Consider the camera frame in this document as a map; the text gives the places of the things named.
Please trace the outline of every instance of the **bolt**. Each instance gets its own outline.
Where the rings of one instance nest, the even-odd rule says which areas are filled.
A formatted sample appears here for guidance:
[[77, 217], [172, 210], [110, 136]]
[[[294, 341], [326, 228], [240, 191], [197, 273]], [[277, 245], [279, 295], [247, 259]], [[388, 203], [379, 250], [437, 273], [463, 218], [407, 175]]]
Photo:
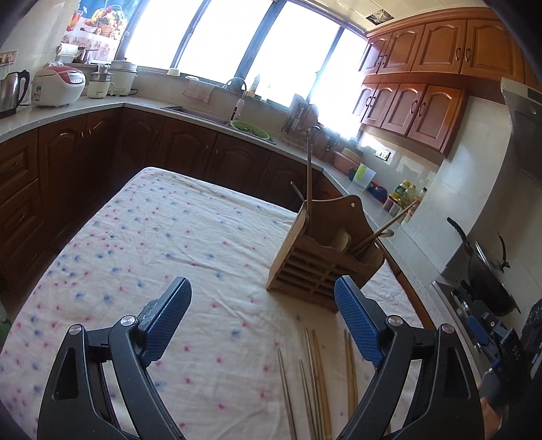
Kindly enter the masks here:
[[81, 331], [82, 327], [79, 324], [71, 326], [68, 330], [69, 334], [76, 335]]
[[452, 324], [447, 324], [447, 323], [442, 324], [442, 330], [448, 334], [454, 334], [455, 332], [454, 326]]
[[391, 315], [390, 317], [388, 317], [388, 322], [394, 327], [400, 327], [401, 325], [403, 325], [403, 320], [400, 316], [397, 315]]
[[132, 315], [126, 315], [120, 318], [120, 324], [124, 327], [132, 325], [136, 321], [136, 317]]

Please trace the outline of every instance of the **frying pan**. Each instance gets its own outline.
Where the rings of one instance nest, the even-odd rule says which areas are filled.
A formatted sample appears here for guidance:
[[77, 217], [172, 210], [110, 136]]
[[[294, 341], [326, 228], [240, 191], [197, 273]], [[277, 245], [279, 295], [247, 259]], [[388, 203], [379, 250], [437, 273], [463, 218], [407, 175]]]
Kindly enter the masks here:
[[463, 229], [450, 217], [447, 220], [461, 236], [463, 248], [470, 256], [468, 277], [473, 291], [473, 300], [482, 300], [497, 316], [505, 316], [514, 309], [521, 313], [518, 305], [502, 284], [501, 274], [504, 268], [509, 268], [510, 265], [506, 261], [506, 246], [500, 234], [498, 235], [502, 244], [502, 262], [493, 262], [486, 257], [478, 241], [475, 242], [473, 249]]

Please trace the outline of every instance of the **electric kettle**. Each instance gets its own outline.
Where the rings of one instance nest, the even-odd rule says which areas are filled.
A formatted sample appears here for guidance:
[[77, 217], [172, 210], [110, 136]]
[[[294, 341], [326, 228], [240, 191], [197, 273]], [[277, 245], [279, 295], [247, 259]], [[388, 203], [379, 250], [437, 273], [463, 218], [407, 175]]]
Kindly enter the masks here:
[[[24, 90], [21, 94], [21, 80], [24, 79]], [[27, 70], [12, 72], [0, 80], [0, 119], [15, 114], [17, 107], [23, 102], [30, 85], [30, 73]]]

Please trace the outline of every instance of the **white rice cooker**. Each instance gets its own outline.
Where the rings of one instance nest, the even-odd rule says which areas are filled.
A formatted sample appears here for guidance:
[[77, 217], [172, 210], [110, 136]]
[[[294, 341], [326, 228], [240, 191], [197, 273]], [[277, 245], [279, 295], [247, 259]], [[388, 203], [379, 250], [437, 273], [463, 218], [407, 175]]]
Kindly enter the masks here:
[[70, 66], [45, 67], [32, 81], [32, 104], [59, 107], [77, 101], [85, 88], [83, 72]]
[[115, 84], [109, 90], [109, 95], [126, 96], [130, 94], [134, 78], [137, 74], [137, 64], [130, 63], [126, 60], [114, 60], [111, 62], [109, 71], [113, 73], [111, 82]]

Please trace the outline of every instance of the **towel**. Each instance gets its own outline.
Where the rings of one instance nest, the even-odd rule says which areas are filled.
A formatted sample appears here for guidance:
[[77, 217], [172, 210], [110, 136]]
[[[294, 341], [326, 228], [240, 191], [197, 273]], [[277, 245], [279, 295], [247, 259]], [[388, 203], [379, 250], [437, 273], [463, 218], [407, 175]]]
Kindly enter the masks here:
[[208, 82], [190, 80], [183, 92], [183, 95], [208, 104], [214, 88], [215, 86], [209, 84]]

